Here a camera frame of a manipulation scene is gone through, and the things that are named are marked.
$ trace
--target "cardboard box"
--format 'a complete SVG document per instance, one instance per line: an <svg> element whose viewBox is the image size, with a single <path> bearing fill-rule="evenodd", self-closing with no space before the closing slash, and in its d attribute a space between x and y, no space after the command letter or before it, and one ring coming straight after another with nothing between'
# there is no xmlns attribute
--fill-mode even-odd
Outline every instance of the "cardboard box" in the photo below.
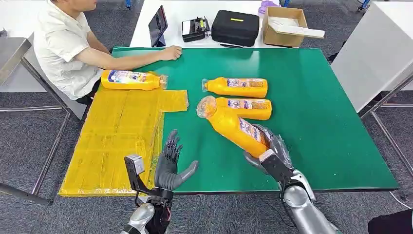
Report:
<svg viewBox="0 0 413 234"><path fill-rule="evenodd" d="M302 9L269 6L263 19L263 42L269 45L299 47L304 39L303 35L292 35L276 32L269 24L268 17L296 19L302 28L308 28Z"/></svg>

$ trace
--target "man's arm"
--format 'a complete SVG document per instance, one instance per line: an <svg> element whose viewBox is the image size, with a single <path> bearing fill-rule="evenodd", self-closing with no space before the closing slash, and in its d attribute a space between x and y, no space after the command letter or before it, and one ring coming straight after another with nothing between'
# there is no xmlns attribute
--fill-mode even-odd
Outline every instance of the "man's arm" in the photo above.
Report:
<svg viewBox="0 0 413 234"><path fill-rule="evenodd" d="M76 58L86 64L107 70L129 71L161 60L177 60L181 54L181 47L171 46L145 55L114 58L102 51L88 47L77 54Z"/></svg>
<svg viewBox="0 0 413 234"><path fill-rule="evenodd" d="M106 46L104 46L94 35L94 33L92 31L89 31L86 35L86 40L88 41L89 45L91 48L95 49L95 50L99 50L102 51L106 54L110 54L108 48L106 48Z"/></svg>

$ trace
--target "purple object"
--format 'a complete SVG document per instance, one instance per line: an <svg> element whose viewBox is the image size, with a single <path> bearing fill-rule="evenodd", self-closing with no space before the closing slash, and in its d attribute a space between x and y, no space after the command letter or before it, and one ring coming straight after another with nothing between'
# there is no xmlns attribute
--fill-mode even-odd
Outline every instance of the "purple object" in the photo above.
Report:
<svg viewBox="0 0 413 234"><path fill-rule="evenodd" d="M265 0L261 2L261 6L258 8L258 13L265 14L268 6L280 6L275 4L273 1Z"/></svg>

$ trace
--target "green tabletop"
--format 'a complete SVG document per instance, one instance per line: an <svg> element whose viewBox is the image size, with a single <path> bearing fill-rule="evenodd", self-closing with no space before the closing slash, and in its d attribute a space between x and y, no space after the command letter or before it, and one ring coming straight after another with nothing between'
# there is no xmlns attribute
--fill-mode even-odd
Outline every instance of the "green tabletop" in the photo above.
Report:
<svg viewBox="0 0 413 234"><path fill-rule="evenodd" d="M115 48L115 57L151 48ZM267 121L251 120L280 134L295 168L315 191L391 190L398 187L377 147L321 50L300 48L185 48L177 61L161 61L137 71L169 76L168 89L187 89L186 112L166 113L164 136L178 129L183 170L193 160L197 172L178 193L277 191L272 177L249 165L242 150L214 131L195 109L204 96L201 80L265 78L273 104Z"/></svg>

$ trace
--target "gray table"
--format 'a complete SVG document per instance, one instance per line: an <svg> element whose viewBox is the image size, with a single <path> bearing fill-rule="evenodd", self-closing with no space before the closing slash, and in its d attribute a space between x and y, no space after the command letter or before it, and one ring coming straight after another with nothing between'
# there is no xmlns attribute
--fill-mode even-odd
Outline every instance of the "gray table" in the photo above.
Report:
<svg viewBox="0 0 413 234"><path fill-rule="evenodd" d="M30 200L42 205L50 205L52 201L38 196L40 187L49 170L55 151L60 143L60 139L65 131L70 116L74 116L77 120L79 118L72 112L72 110L65 104L59 95L53 90L40 73L30 64L24 57L26 52L30 49L31 43L26 38L0 38L0 85L3 85L10 77L14 69L20 64L39 82L39 84L51 94L59 105L55 106L37 106L37 107L20 107L20 108L0 108L2 112L27 112L27 111L43 111L43 110L61 110L66 111L66 117L59 129L59 132L53 142L49 155L43 165L40 175L31 193L0 183L0 192L15 195L20 198Z"/></svg>

